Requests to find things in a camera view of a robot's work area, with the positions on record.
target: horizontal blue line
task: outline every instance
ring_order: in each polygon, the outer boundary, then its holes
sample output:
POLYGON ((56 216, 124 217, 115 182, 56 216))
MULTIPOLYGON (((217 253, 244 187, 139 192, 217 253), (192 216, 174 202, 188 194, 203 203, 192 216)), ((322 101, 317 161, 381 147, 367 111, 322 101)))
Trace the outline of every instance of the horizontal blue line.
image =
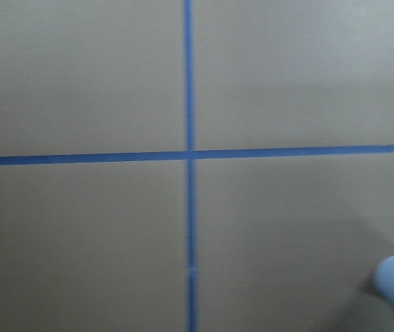
POLYGON ((119 154, 60 154, 49 156, 3 156, 0 165, 110 163, 149 160, 187 160, 323 156, 334 154, 394 154, 394 145, 348 147, 284 147, 275 149, 232 149, 202 151, 123 152, 119 154))

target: gray panel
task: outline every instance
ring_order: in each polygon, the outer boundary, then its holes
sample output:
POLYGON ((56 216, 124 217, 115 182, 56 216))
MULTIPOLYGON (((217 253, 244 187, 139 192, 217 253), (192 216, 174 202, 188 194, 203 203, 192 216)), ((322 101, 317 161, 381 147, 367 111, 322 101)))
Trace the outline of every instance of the gray panel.
POLYGON ((183 148, 181 6, 0 1, 0 155, 183 148))
POLYGON ((394 154, 197 165, 202 332, 394 331, 394 154))
POLYGON ((198 149, 394 144, 394 1, 195 2, 198 149))
POLYGON ((181 162, 0 167, 0 331, 182 332, 181 162))

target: blue grid line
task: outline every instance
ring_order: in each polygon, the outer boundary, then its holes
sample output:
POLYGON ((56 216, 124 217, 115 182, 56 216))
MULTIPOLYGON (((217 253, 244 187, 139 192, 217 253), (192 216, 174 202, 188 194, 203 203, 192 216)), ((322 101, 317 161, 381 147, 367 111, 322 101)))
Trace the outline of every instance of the blue grid line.
POLYGON ((195 151, 123 152, 118 154, 60 154, 47 156, 1 156, 0 165, 111 163, 151 160, 271 158, 346 154, 394 154, 394 145, 342 147, 284 147, 274 149, 227 149, 195 151))
POLYGON ((194 161, 194 76, 192 40, 192 0, 183 0, 183 38, 186 119, 186 202, 187 202, 187 325, 197 332, 197 235, 195 220, 194 161))

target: blue line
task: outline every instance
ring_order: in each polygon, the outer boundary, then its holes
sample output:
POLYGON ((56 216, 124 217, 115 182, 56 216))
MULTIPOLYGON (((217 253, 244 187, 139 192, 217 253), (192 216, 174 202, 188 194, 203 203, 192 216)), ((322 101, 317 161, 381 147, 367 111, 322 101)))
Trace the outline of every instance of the blue line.
POLYGON ((183 0, 185 99, 186 99, 186 179, 188 250, 188 332, 197 332, 197 236, 195 218, 194 161, 194 73, 192 40, 192 0, 183 0))
POLYGON ((275 149, 234 149, 194 151, 195 159, 327 156, 339 154, 394 154, 394 145, 348 147, 285 147, 275 149))
POLYGON ((122 161, 183 160, 184 151, 127 152, 121 154, 60 154, 51 156, 5 156, 0 165, 110 163, 122 161))

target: vertical blue line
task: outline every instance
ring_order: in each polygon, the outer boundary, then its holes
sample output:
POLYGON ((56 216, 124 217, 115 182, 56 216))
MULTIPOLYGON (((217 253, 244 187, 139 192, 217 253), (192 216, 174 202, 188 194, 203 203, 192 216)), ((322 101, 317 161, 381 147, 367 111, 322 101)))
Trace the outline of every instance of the vertical blue line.
POLYGON ((187 187, 187 300, 188 332, 197 332, 197 262, 195 225, 194 86, 192 49, 192 0, 183 0, 186 93, 186 187, 187 187))

